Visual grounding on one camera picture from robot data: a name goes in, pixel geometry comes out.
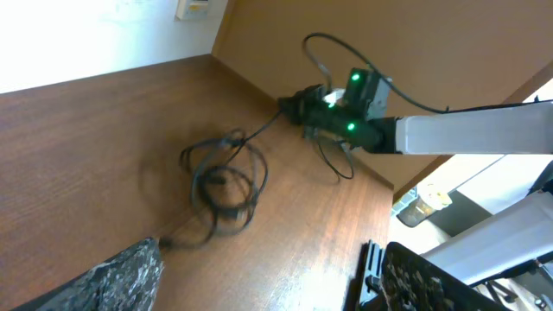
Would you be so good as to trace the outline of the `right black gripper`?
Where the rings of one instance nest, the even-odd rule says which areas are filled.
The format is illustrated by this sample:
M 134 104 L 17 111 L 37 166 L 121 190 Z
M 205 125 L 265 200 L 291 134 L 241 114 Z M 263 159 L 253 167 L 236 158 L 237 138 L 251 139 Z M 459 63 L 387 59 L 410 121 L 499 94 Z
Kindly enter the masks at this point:
M 290 97 L 277 99 L 281 113 L 293 125 L 322 128 L 328 125 L 328 113 L 323 103 L 324 85 L 308 86 Z

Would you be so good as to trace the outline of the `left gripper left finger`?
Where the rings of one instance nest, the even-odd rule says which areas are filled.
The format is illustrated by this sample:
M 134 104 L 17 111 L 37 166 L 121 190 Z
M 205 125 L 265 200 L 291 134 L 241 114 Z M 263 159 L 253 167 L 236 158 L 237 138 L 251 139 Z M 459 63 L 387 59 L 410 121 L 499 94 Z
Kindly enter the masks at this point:
M 146 238 L 17 309 L 150 311 L 163 269 L 157 240 Z

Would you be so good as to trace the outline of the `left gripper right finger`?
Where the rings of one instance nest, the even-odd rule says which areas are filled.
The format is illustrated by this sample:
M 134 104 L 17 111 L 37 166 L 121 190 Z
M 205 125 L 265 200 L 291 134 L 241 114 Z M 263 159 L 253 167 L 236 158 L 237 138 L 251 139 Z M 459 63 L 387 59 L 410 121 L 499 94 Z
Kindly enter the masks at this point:
M 398 242 L 382 263 L 382 292 L 392 311 L 507 311 Z

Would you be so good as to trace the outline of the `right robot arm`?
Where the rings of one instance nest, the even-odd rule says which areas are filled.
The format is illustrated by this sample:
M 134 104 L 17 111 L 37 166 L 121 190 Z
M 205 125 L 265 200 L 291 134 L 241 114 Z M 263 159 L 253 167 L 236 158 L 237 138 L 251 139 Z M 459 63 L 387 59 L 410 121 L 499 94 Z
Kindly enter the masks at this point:
M 287 119 L 372 154 L 534 154 L 552 151 L 552 103 L 476 107 L 389 117 L 387 79 L 354 68 L 346 87 L 309 86 L 277 103 Z

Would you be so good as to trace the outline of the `plastic cup with lid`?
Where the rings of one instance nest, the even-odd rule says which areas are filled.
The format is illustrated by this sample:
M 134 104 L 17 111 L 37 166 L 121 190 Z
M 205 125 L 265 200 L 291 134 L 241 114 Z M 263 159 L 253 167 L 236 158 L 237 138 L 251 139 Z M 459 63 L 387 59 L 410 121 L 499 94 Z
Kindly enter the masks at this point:
M 416 199 L 397 215 L 398 220 L 409 228 L 418 226 L 435 212 L 452 204 L 448 193 L 435 184 L 419 185 L 416 191 Z

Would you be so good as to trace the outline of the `white wall switch box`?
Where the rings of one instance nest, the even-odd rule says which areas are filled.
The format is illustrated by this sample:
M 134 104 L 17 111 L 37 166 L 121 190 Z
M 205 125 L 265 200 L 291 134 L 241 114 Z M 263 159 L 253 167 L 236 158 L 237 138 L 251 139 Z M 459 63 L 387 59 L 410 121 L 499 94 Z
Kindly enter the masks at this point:
M 175 19 L 184 21 L 200 19 L 207 16 L 211 7 L 209 0 L 179 0 L 175 12 Z

